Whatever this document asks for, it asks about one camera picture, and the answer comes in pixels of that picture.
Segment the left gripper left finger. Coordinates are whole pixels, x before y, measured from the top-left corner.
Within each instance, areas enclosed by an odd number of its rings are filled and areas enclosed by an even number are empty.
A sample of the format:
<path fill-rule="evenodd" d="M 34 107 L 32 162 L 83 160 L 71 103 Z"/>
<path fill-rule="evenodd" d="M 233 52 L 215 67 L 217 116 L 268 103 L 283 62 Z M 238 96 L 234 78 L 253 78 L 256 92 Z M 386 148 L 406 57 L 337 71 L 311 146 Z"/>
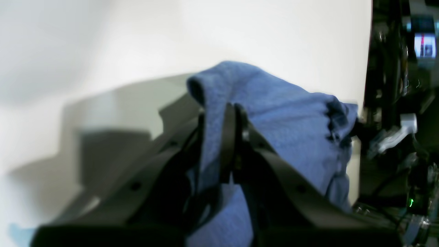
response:
<path fill-rule="evenodd" d="M 32 247 L 184 247 L 200 200 L 187 172 L 198 168 L 204 115 L 156 145 L 94 209 L 38 228 Z"/>

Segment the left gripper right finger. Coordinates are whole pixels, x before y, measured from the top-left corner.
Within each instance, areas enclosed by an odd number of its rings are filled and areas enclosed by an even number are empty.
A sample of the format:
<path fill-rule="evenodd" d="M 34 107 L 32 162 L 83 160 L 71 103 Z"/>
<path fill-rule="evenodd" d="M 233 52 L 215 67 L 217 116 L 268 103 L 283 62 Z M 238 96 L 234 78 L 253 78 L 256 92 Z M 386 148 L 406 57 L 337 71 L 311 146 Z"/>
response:
<path fill-rule="evenodd" d="M 240 184 L 254 247 L 401 247 L 377 228 L 326 200 L 255 130 L 241 105 L 226 105 L 219 179 Z"/>

